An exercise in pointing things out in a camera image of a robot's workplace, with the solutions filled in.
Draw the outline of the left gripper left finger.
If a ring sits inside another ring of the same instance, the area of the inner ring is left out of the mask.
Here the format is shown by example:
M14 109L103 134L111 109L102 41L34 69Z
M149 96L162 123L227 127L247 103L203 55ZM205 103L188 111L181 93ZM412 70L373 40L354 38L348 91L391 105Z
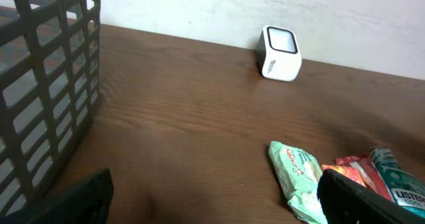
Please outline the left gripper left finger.
M114 195L112 175L103 168L66 189L1 218L1 224L105 224Z

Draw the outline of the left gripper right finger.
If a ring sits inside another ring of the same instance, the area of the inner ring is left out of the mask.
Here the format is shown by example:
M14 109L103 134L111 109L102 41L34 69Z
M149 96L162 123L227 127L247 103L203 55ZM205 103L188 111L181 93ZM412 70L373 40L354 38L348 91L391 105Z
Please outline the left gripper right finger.
M423 217L332 169L323 172L317 197L329 224L424 224Z

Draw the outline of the orange snack bar wrapper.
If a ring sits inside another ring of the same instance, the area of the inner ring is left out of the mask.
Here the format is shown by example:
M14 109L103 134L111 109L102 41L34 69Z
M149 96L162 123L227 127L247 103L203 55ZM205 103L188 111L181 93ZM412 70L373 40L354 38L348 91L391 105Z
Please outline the orange snack bar wrapper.
M357 169L363 178L363 181L367 185L366 188L383 196L389 201L393 201L388 187L384 184L382 177L379 175L376 167L371 161L371 157L368 154L337 158L335 160L335 164L337 166L347 166Z

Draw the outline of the mint green wipes pack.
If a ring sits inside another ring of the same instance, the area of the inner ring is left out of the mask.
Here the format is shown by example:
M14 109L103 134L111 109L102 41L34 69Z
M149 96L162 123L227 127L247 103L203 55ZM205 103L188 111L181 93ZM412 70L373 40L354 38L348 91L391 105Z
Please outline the mint green wipes pack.
M295 216L305 223L326 224L317 197L323 175L316 158L306 151L273 141L268 150L278 181Z

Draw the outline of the teal Listerine mouthwash bottle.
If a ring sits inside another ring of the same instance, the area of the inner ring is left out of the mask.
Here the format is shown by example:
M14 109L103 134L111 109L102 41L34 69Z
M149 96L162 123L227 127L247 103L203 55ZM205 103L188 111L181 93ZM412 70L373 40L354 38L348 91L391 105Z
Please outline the teal Listerine mouthwash bottle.
M370 157L394 202L424 217L424 184L400 167L389 148L373 147Z

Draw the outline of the small orange snack packet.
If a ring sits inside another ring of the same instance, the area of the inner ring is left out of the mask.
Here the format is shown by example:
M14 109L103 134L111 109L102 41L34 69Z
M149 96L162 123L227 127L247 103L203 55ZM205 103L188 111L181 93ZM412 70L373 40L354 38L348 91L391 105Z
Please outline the small orange snack packet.
M363 187L367 186L366 183L363 181L363 178L361 177L359 171L355 168L347 167L347 166L325 165L325 164L322 164L321 168L324 173L327 172L327 175L329 175L332 178L343 176Z

